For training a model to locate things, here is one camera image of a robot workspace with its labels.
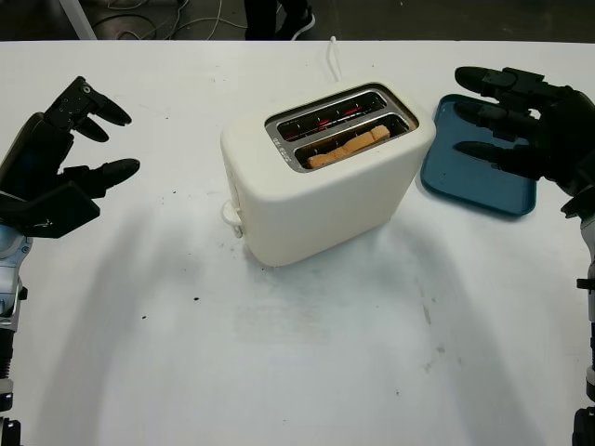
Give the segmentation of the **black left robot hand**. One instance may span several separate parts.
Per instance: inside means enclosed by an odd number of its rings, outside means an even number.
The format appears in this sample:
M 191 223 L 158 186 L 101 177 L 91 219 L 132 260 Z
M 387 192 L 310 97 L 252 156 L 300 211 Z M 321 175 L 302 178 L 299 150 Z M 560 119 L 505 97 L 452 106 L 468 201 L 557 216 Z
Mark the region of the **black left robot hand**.
M 74 133 L 103 143 L 108 134 L 90 116 L 119 126 L 131 117 L 110 98 L 95 90 L 84 77 L 76 77 L 44 112 L 34 113 L 23 125 L 1 163 L 1 191 L 22 201 L 72 182 L 89 198 L 133 177 L 140 168 L 136 159 L 122 159 L 97 168 L 86 165 L 61 168 L 70 152 Z

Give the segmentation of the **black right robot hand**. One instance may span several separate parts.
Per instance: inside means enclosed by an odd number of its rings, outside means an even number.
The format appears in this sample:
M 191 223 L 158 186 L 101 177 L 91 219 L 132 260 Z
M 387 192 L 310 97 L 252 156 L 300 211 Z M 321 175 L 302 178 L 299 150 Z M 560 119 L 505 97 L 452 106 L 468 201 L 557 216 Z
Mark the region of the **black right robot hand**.
M 511 149 L 479 141 L 462 141 L 455 149 L 516 176 L 557 184 L 571 200 L 562 207 L 567 218 L 594 217 L 594 103 L 572 87 L 551 85 L 545 76 L 504 68 L 458 67 L 456 82 L 496 103 L 462 100 L 456 115 L 495 138 L 513 142 Z

